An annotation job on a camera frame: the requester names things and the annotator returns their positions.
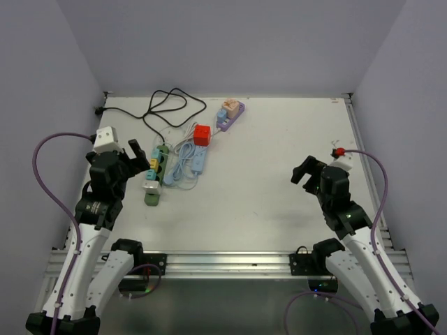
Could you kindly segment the pink cube socket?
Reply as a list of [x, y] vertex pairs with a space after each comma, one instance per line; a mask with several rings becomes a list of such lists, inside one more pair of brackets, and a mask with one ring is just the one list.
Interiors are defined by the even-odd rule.
[[236, 116], [239, 112], [239, 106], [240, 102], [232, 98], [226, 99], [221, 105], [223, 109], [227, 110], [227, 117], [229, 119], [233, 119]]

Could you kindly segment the blue power strip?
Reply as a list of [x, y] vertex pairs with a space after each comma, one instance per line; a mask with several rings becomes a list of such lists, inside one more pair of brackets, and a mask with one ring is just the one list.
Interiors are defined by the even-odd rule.
[[195, 146], [193, 157], [191, 160], [191, 172], [196, 175], [203, 173], [205, 166], [205, 158], [207, 154], [207, 147]]

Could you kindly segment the purple USB power strip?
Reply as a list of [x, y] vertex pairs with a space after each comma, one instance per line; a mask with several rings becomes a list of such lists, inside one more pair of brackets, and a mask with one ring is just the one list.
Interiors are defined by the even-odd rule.
[[228, 111], [224, 110], [222, 107], [217, 112], [216, 128], [222, 132], [226, 132], [240, 117], [240, 115], [245, 111], [245, 104], [238, 102], [238, 111], [230, 116]]

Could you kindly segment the red cube socket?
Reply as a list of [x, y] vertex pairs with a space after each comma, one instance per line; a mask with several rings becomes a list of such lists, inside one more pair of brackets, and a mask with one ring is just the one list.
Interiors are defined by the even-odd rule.
[[197, 124], [193, 132], [193, 142], [199, 147], [208, 147], [212, 136], [211, 127]]

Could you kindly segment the blue USB charger plug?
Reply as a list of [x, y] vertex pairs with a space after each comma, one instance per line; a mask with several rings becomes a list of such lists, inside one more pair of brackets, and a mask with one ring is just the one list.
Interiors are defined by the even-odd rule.
[[218, 124], [222, 124], [226, 121], [227, 119], [227, 110], [221, 108], [218, 112], [217, 112], [217, 123]]

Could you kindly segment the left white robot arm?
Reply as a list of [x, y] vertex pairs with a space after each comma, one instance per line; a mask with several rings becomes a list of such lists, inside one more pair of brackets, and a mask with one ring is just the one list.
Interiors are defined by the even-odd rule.
[[123, 277], [145, 266], [142, 244], [119, 239], [108, 263], [94, 273], [104, 244], [123, 208], [130, 178], [149, 169], [146, 153], [137, 140], [129, 140], [135, 154], [129, 158], [116, 140], [103, 135], [92, 138], [93, 151], [86, 155], [90, 180], [82, 189], [75, 211], [68, 212], [74, 227], [66, 259], [42, 311], [29, 314], [31, 334], [97, 334], [101, 314]]

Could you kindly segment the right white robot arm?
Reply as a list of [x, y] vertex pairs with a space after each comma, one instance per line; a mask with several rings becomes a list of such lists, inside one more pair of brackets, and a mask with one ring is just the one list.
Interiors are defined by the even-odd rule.
[[377, 221], [351, 199], [351, 153], [334, 149], [330, 164], [308, 156], [293, 168], [294, 184], [309, 175], [303, 188], [316, 196], [327, 226], [337, 235], [314, 244], [312, 268], [342, 283], [367, 315], [372, 334], [437, 334], [438, 311], [402, 279], [377, 237]]

